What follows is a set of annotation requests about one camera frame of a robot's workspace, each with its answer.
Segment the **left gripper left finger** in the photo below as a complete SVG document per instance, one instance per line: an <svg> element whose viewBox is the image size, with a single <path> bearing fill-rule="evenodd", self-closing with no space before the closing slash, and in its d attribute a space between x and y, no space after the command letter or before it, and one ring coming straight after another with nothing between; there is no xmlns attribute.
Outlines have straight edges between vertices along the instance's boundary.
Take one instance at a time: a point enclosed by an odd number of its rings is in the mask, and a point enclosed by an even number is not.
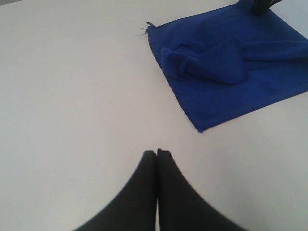
<svg viewBox="0 0 308 231"><path fill-rule="evenodd" d="M77 230L154 231L156 206L156 153L146 151L117 196Z"/></svg>

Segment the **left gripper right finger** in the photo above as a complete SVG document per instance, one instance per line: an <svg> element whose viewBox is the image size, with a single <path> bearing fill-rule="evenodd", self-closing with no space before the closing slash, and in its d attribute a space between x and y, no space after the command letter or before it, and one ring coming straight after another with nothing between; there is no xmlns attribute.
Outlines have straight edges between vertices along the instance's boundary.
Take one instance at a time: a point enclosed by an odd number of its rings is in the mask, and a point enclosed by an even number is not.
<svg viewBox="0 0 308 231"><path fill-rule="evenodd" d="M242 231L208 204L185 179L171 152L157 150L157 199L162 231Z"/></svg>

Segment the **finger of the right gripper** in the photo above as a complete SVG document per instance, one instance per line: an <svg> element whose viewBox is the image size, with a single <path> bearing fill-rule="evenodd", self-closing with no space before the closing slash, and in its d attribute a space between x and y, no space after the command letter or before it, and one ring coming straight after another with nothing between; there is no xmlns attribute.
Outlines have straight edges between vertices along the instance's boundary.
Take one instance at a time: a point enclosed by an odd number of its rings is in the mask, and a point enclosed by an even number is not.
<svg viewBox="0 0 308 231"><path fill-rule="evenodd" d="M252 1L251 0L239 0L237 3L238 4L250 4Z"/></svg>
<svg viewBox="0 0 308 231"><path fill-rule="evenodd" d="M281 0L254 0L250 11L254 15L262 15L271 6L277 4L280 1Z"/></svg>

